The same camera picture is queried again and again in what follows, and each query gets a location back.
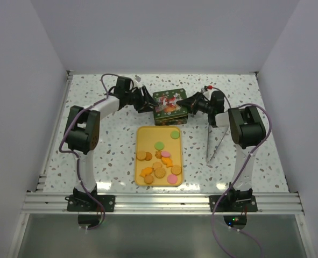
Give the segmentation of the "steel serving tongs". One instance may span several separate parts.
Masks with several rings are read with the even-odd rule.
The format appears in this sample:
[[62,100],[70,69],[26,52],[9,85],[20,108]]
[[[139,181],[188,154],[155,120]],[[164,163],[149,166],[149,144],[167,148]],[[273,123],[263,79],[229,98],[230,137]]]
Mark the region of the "steel serving tongs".
[[217,149],[221,145],[224,137],[226,136],[228,127],[215,127],[208,126],[207,130],[207,150],[206,150],[206,162],[211,163],[212,159],[217,153]]

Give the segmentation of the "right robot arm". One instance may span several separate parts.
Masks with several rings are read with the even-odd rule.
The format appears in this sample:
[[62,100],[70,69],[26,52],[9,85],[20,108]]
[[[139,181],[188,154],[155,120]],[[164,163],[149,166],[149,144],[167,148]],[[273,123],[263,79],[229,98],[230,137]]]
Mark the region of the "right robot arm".
[[243,104],[238,107],[225,108],[229,104],[226,95],[219,89],[207,98],[201,92],[178,101],[179,106],[187,109],[188,113],[203,112],[208,115],[208,125],[227,127],[233,143],[236,145],[235,171],[226,191],[211,203],[214,209],[218,207],[238,211],[245,202],[252,199],[252,174],[255,155],[259,147],[267,140],[271,129],[265,128],[259,111],[265,110],[256,104]]

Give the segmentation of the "gold tin lid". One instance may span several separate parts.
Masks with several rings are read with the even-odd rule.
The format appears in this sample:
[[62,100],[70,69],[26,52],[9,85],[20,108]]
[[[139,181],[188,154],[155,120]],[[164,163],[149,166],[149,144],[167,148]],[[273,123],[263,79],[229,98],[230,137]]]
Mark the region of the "gold tin lid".
[[178,101],[186,98],[186,91],[183,88],[154,92],[153,99],[158,104],[153,111],[154,119],[175,119],[188,115],[187,108],[177,104]]

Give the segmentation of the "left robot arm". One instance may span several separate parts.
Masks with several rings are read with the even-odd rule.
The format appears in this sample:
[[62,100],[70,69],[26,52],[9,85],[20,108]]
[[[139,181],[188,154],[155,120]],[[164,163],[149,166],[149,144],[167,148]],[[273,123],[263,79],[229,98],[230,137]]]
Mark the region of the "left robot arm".
[[73,154],[76,160],[76,186],[69,202],[80,205],[86,211],[102,208],[93,171],[101,120],[128,105],[132,105],[138,113],[151,112],[159,106],[145,86],[137,86],[129,77],[107,73],[101,76],[101,84],[105,89],[101,100],[86,107],[74,105],[70,108],[59,145],[60,153]]

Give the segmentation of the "green cookie tin box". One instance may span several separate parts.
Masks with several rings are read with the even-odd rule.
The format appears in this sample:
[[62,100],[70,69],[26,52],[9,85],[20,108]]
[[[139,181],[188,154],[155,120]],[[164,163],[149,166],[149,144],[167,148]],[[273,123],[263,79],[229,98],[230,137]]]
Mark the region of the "green cookie tin box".
[[183,125],[187,123],[187,120],[188,120],[188,116],[162,117],[162,118],[155,118],[154,124],[155,126]]

